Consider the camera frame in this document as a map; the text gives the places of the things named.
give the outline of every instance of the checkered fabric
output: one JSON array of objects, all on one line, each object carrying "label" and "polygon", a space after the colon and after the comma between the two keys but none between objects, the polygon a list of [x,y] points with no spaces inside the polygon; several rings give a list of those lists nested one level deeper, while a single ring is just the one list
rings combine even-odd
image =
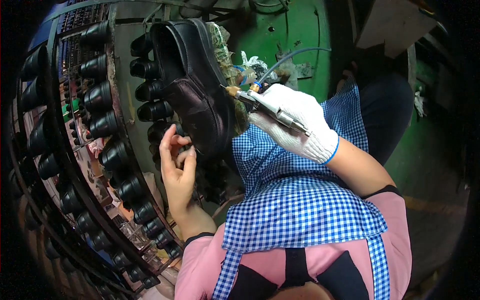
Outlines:
[{"label": "checkered fabric", "polygon": [[[325,119],[340,136],[368,151],[358,88],[344,88],[323,102]],[[254,125],[233,140],[244,200],[228,210],[222,248],[227,250],[213,299],[227,299],[243,253],[303,248],[366,239],[375,299],[388,299],[390,280],[380,236],[385,220],[372,203],[339,186],[327,167],[278,146]]]}]

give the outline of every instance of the gloved hand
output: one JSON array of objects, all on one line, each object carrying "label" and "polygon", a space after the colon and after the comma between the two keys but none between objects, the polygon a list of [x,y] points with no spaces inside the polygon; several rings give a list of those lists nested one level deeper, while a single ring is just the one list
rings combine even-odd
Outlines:
[{"label": "gloved hand", "polygon": [[258,111],[249,114],[250,123],[256,125],[282,148],[316,163],[328,162],[338,148],[338,134],[328,127],[324,110],[313,96],[297,92],[281,84],[274,84],[262,94],[296,118],[311,132],[310,137],[280,124],[272,117]]}]

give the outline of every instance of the factory floor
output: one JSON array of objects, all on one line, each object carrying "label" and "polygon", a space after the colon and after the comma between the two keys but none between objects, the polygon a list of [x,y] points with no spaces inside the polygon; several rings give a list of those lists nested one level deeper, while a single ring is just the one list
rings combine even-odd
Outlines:
[{"label": "factory floor", "polygon": [[[220,0],[218,7],[235,7],[245,1]],[[313,69],[313,78],[299,80],[299,90],[311,94],[317,100],[328,99],[335,91],[336,83],[341,79],[342,70],[351,60],[359,65],[359,87],[377,75],[395,70],[402,73],[407,65],[406,59],[400,57],[392,61],[383,56],[380,48],[355,50],[356,33],[352,30],[348,0],[324,1],[303,0],[292,1],[287,14],[245,13],[235,19],[220,23],[231,34],[228,41],[229,50],[234,52],[234,64],[241,64],[240,51],[246,52],[248,58],[258,56],[269,66],[276,62],[275,53],[279,49],[285,51],[305,47],[331,47],[332,52],[310,51],[301,53],[293,59],[296,64],[309,62]],[[117,26],[118,36],[129,41],[142,28],[138,25]],[[129,55],[127,40],[120,43],[116,39],[119,52]],[[126,74],[129,59],[122,61],[121,73]],[[140,83],[130,77],[117,74],[120,95],[132,93]],[[138,139],[137,154],[140,165],[150,168],[151,159],[148,144],[141,136],[145,135],[146,125],[138,132],[137,125],[131,128],[131,139]],[[385,165],[401,193],[407,206],[407,218],[413,255],[413,268],[410,287],[419,284],[436,269],[447,262],[455,247],[458,235],[463,227],[468,200],[468,188],[463,184],[457,186],[459,179],[459,151],[453,137],[457,132],[450,129],[448,120],[443,117],[424,117],[417,121],[414,111],[410,126],[402,140]],[[217,206],[206,204],[205,209],[215,211]],[[226,210],[216,217],[217,223],[225,220]]]}]

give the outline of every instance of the pink shirt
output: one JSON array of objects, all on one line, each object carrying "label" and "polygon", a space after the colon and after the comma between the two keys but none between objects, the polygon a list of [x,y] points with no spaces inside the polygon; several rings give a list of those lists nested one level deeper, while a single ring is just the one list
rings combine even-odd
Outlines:
[{"label": "pink shirt", "polygon": [[[408,236],[405,202],[394,192],[376,194],[366,201],[375,204],[387,222],[382,234],[390,273],[390,299],[402,299],[410,281],[412,253]],[[175,299],[200,299],[213,294],[226,250],[221,248],[225,224],[215,236],[193,240],[185,248],[175,286]],[[353,240],[305,248],[307,269],[312,278],[324,272],[344,251],[359,270],[373,300],[373,275],[366,240]],[[285,281],[285,250],[282,248],[244,254],[240,264],[249,267],[279,287]]]}]

